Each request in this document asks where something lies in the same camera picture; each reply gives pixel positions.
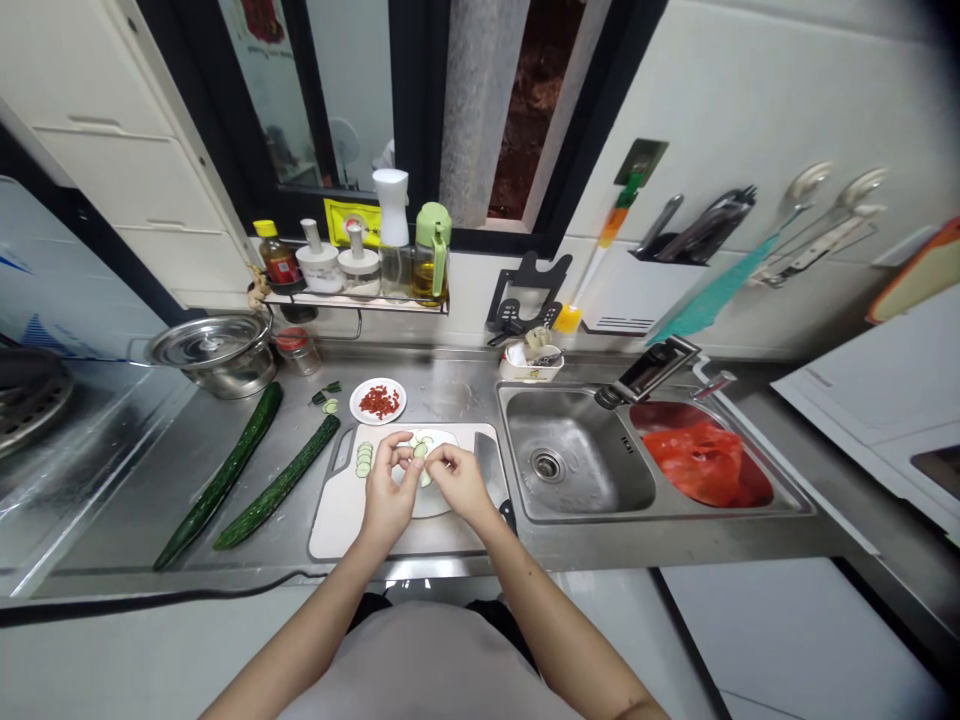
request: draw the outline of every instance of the red chili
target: red chili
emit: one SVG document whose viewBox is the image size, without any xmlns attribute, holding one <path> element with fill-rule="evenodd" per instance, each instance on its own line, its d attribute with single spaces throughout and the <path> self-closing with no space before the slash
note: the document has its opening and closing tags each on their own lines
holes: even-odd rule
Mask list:
<svg viewBox="0 0 960 720">
<path fill-rule="evenodd" d="M 383 420 L 385 415 L 392 415 L 400 407 L 400 394 L 394 390 L 393 395 L 385 385 L 376 385 L 360 401 L 360 409 Z"/>
</svg>

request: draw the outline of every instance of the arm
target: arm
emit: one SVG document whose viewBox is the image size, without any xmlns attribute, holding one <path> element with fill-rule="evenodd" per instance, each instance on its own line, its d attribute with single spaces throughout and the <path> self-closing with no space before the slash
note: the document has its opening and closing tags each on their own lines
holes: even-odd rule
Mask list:
<svg viewBox="0 0 960 720">
<path fill-rule="evenodd" d="M 201 716 L 275 718 L 330 667 L 370 578 L 406 529 L 413 513 L 422 460 L 397 443 L 413 437 L 393 433 L 377 448 L 367 476 L 363 524 L 347 554 L 313 595 L 263 646 Z M 403 484 L 390 476 L 406 470 Z"/>
<path fill-rule="evenodd" d="M 589 720 L 666 718 L 630 666 L 507 527 L 490 502 L 476 457 L 441 445 L 427 458 L 427 469 L 450 507 L 487 548 L 550 689 Z"/>
</svg>

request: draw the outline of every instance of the sink drain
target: sink drain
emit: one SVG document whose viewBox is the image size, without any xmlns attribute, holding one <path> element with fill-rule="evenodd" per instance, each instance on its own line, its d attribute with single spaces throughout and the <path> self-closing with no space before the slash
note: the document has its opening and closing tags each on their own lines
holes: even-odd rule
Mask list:
<svg viewBox="0 0 960 720">
<path fill-rule="evenodd" d="M 553 450 L 547 448 L 538 448 L 530 456 L 530 467 L 537 477 L 546 483 L 563 482 L 566 476 L 566 468 L 563 460 Z"/>
</svg>

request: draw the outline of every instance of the kitchen sink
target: kitchen sink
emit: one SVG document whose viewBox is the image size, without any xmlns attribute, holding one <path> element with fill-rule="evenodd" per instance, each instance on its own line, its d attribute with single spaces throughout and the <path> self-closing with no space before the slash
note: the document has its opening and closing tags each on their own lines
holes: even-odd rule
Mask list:
<svg viewBox="0 0 960 720">
<path fill-rule="evenodd" d="M 635 436 L 592 393 L 521 392 L 506 414 L 531 519 L 632 512 L 653 503 L 653 474 Z"/>
<path fill-rule="evenodd" d="M 669 386 L 650 400 L 605 410 L 598 386 L 531 387 L 501 383 L 520 505 L 534 523 L 595 523 L 652 519 L 809 514 L 814 507 L 786 471 L 715 397 L 695 402 L 688 386 Z M 737 507 L 693 500 L 663 475 L 642 437 L 702 421 L 737 433 L 744 452 Z"/>
</svg>

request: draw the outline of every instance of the faucet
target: faucet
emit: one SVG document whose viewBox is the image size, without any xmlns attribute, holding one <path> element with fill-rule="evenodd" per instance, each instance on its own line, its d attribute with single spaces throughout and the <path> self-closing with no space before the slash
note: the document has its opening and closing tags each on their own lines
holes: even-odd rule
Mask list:
<svg viewBox="0 0 960 720">
<path fill-rule="evenodd" d="M 727 385 L 736 381 L 737 376 L 729 370 L 721 370 L 717 376 L 703 387 L 699 387 L 690 393 L 690 399 L 695 402 L 703 402 L 716 392 L 720 392 Z"/>
<path fill-rule="evenodd" d="M 679 335 L 671 335 L 648 349 L 619 380 L 604 385 L 593 397 L 606 410 L 614 410 L 627 403 L 641 403 L 699 354 L 700 348 L 696 345 Z"/>
</svg>

